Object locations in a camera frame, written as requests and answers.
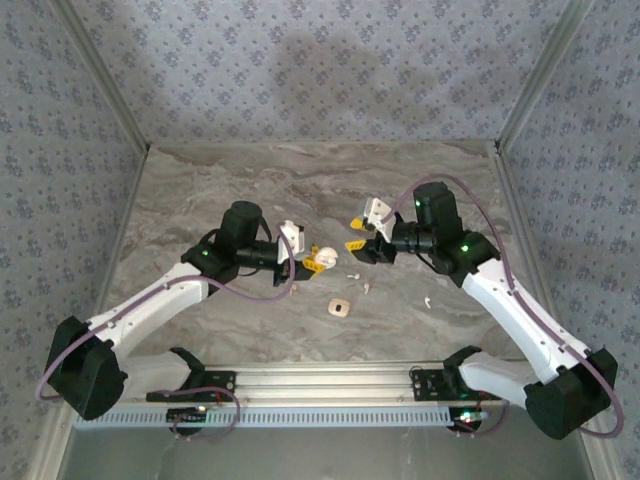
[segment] patterned wallpaper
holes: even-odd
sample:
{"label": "patterned wallpaper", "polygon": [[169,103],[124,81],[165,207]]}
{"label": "patterned wallpaper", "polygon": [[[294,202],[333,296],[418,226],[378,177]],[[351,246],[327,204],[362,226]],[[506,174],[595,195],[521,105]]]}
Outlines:
{"label": "patterned wallpaper", "polygon": [[44,0],[0,2],[0,479],[23,478],[56,325],[90,314],[140,156]]}
{"label": "patterned wallpaper", "polygon": [[620,361],[640,479],[640,4],[597,0],[509,157],[564,321]]}
{"label": "patterned wallpaper", "polygon": [[496,138],[565,0],[74,0],[150,143]]}

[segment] small white object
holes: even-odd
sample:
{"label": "small white object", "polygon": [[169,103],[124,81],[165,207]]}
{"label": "small white object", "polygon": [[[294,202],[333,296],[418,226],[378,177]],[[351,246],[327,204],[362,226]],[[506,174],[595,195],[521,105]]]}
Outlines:
{"label": "small white object", "polygon": [[[281,228],[282,233],[289,242],[289,245],[291,245],[293,256],[296,257],[300,253],[304,252],[304,231],[300,230],[300,227],[291,220],[285,220],[284,225]],[[289,258],[289,254],[285,247],[284,239],[280,237],[278,239],[278,264],[283,263],[287,258]]]}
{"label": "small white object", "polygon": [[328,310],[334,317],[344,318],[349,315],[351,304],[342,298],[332,298]]}
{"label": "small white object", "polygon": [[393,227],[396,224],[396,217],[393,216],[385,223],[382,223],[382,219],[391,213],[391,207],[384,203],[379,198],[367,199],[367,204],[364,207],[364,218],[367,223],[373,225],[377,231],[379,231],[387,242],[391,242],[391,234]]}
{"label": "small white object", "polygon": [[333,268],[338,261],[338,252],[331,247],[323,247],[318,250],[318,253],[313,257],[313,261],[319,263],[326,269]]}

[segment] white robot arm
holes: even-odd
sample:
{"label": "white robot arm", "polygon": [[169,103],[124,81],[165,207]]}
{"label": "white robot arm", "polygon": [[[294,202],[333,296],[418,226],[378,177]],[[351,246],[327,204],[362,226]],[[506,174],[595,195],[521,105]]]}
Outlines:
{"label": "white robot arm", "polygon": [[418,255],[432,270],[447,275],[476,299],[528,361],[523,366],[493,358],[477,347],[466,347],[444,362],[452,393],[463,398],[469,391],[482,391],[508,400],[525,408],[552,438],[563,438],[607,408],[609,394],[572,353],[583,355],[613,387],[617,363],[609,352],[601,349],[592,353],[517,279],[506,278],[500,252],[480,233],[462,228],[455,197],[444,183],[422,184],[413,197],[414,222],[390,215],[393,210],[379,198],[369,199],[362,217],[352,226],[375,231],[376,237],[349,242],[347,249],[358,260],[373,264],[393,263],[400,252]]}
{"label": "white robot arm", "polygon": [[[260,226],[267,232],[267,241],[256,240]],[[85,420],[102,415],[121,398],[178,390],[185,383],[198,387],[192,377],[194,365],[199,368],[200,364],[182,349],[152,357],[129,354],[151,332],[236,278],[241,267],[272,271],[274,286],[319,273],[313,261],[305,258],[303,228],[286,221],[279,231],[279,238],[271,241],[262,210],[250,202],[235,202],[219,229],[205,235],[149,287],[87,322],[75,317],[62,322],[44,380]]]}

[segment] gray marble table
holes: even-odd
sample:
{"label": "gray marble table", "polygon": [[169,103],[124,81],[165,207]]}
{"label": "gray marble table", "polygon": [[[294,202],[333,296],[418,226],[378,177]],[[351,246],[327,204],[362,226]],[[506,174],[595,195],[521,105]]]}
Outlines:
{"label": "gray marble table", "polygon": [[[493,355],[520,358],[479,304],[414,257],[401,255],[393,266],[370,266],[344,248],[359,236],[349,222],[366,197],[392,202],[419,176],[449,173],[488,206],[521,278],[522,262],[486,148],[486,142],[154,147],[107,303],[115,306],[156,280],[219,225],[233,201],[244,199],[262,206],[272,229],[291,219],[304,225],[315,243],[336,248],[337,266],[299,282],[293,296],[273,305],[218,292],[158,329],[135,353],[161,353],[179,345],[206,364],[433,360],[474,344]],[[473,204],[457,187],[452,190],[466,226],[489,236]],[[406,206],[405,218],[412,208]],[[359,280],[347,278],[355,273]],[[368,295],[365,282],[371,286]],[[269,272],[239,278],[233,286],[254,296],[276,293]],[[348,317],[328,313],[333,297],[351,303]]]}

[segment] metal frame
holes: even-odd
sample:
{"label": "metal frame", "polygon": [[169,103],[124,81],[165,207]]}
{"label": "metal frame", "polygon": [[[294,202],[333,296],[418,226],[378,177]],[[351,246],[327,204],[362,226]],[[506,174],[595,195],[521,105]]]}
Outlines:
{"label": "metal frame", "polygon": [[500,153],[508,152],[520,134],[593,3],[594,0],[569,0],[565,5],[498,135]]}
{"label": "metal frame", "polygon": [[[392,407],[398,405],[468,406],[475,402],[418,402],[409,370],[442,368],[441,362],[329,362],[303,364],[216,365],[236,372],[235,394],[247,407]],[[146,402],[132,400],[118,405]],[[502,402],[486,402],[499,405]],[[193,406],[172,402],[166,407]]]}
{"label": "metal frame", "polygon": [[138,127],[135,116],[118,89],[111,72],[109,72],[109,68],[91,40],[91,36],[82,23],[80,15],[78,15],[69,0],[49,0],[49,5],[60,20],[67,35],[69,35],[69,39],[78,50],[93,80],[120,122],[125,135],[140,153],[146,152],[149,149],[149,145],[140,131],[140,127]]}

